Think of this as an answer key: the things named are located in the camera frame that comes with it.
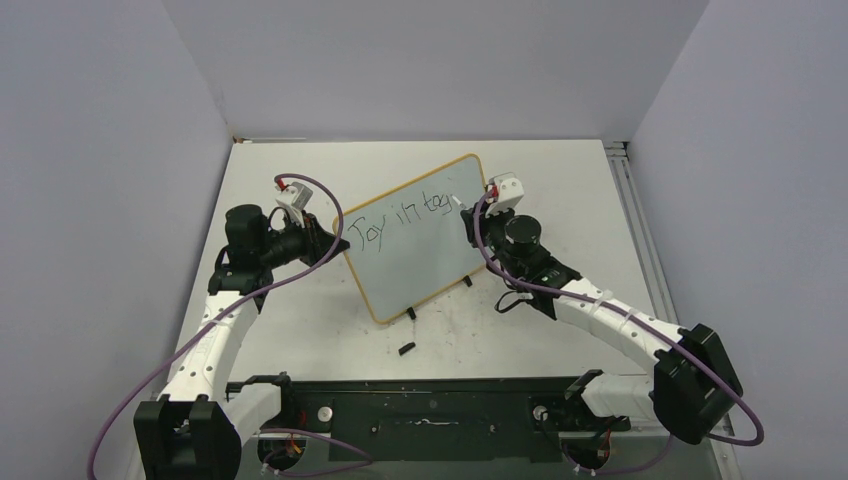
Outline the yellow framed whiteboard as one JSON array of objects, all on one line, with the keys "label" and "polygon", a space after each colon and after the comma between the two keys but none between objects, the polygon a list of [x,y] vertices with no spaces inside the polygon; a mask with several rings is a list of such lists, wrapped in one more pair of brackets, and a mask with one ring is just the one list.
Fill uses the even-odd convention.
[{"label": "yellow framed whiteboard", "polygon": [[334,232],[372,320],[381,325],[484,268],[468,242],[459,200],[484,193],[480,158],[467,154],[344,212]]}]

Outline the black marker cap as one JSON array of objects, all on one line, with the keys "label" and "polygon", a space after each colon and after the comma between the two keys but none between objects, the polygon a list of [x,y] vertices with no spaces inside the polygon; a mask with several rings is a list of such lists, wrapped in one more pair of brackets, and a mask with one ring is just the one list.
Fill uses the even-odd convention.
[{"label": "black marker cap", "polygon": [[403,346],[402,346],[402,347],[398,350],[398,355],[399,355],[399,356],[403,356],[403,355],[407,354],[409,351],[411,351],[411,350],[412,350],[413,348],[415,348],[415,347],[416,347],[416,343],[415,343],[415,342],[409,342],[409,343],[407,343],[407,344],[403,345]]}]

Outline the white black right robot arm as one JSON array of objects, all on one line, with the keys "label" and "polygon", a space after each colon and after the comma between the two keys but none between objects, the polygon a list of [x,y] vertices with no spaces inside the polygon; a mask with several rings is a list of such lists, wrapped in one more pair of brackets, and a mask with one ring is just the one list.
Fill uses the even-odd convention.
[{"label": "white black right robot arm", "polygon": [[516,294],[514,306],[578,328],[640,368],[636,376],[585,373],[565,402],[573,425],[639,418],[660,423],[690,445],[716,437],[714,428],[743,396],[717,332],[656,319],[601,290],[539,244],[541,227],[530,216],[465,208],[460,217],[487,270]]}]

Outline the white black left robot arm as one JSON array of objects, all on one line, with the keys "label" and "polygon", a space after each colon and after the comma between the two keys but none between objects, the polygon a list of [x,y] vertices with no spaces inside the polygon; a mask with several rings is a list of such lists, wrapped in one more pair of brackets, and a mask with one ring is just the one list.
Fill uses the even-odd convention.
[{"label": "white black left robot arm", "polygon": [[290,428],[298,403],[272,389],[253,402],[226,407],[226,387],[246,333],[277,286],[274,269],[293,261],[314,271],[349,249],[300,211],[275,229],[261,207],[244,204],[225,215],[226,244],[210,277],[195,336],[176,357],[179,368],[159,397],[141,402],[133,417],[141,468],[148,479],[234,479],[244,437],[260,426]]}]

